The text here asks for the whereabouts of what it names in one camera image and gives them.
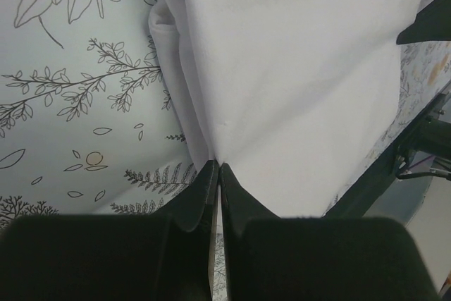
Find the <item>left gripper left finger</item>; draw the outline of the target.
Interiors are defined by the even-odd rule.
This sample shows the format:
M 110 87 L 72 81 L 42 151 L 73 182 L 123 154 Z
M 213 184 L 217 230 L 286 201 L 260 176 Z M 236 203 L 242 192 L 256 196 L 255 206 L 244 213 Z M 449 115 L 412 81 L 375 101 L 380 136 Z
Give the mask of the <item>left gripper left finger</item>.
M 2 300 L 210 300 L 218 164 L 150 214 L 24 216 L 1 234 Z

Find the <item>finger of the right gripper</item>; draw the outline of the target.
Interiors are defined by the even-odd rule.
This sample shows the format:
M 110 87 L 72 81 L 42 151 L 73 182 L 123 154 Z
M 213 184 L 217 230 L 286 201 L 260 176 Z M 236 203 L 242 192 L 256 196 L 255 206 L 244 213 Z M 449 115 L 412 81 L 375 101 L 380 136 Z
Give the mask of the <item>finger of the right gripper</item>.
M 396 40 L 397 45 L 450 41 L 451 0 L 434 0 L 417 13 L 415 21 L 403 30 Z

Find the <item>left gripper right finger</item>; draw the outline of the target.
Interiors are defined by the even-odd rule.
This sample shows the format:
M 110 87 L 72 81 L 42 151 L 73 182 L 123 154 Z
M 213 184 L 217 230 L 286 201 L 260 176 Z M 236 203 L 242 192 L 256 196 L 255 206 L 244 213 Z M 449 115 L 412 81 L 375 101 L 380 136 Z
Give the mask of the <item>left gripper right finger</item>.
M 230 300 L 437 300 L 404 226 L 384 218 L 293 218 L 269 211 L 231 167 L 219 183 Z

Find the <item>white t shirt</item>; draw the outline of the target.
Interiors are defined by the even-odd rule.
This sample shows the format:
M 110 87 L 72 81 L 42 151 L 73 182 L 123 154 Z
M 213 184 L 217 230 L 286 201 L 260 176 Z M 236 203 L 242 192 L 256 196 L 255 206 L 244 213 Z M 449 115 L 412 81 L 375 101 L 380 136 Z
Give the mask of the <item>white t shirt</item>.
M 421 0 L 158 0 L 149 16 L 193 162 L 282 217 L 321 216 L 394 121 Z

